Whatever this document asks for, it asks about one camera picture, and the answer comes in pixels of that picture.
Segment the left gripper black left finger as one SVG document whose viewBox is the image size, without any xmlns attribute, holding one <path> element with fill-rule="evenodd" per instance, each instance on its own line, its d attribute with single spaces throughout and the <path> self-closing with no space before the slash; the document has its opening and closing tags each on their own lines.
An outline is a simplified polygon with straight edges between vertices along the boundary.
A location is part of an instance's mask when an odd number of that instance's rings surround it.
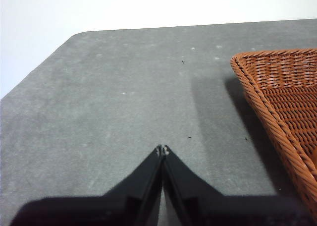
<svg viewBox="0 0 317 226">
<path fill-rule="evenodd" d="M 124 180 L 102 196 L 49 197 L 23 205 L 13 226 L 155 226 L 163 162 L 158 145 Z"/>
</svg>

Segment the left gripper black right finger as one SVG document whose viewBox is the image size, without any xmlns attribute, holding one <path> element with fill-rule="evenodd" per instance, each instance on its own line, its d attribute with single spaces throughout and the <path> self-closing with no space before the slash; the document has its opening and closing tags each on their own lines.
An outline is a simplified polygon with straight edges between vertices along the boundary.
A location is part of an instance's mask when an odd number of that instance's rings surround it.
<svg viewBox="0 0 317 226">
<path fill-rule="evenodd" d="M 294 198 L 225 196 L 163 146 L 163 187 L 184 226 L 313 226 Z"/>
</svg>

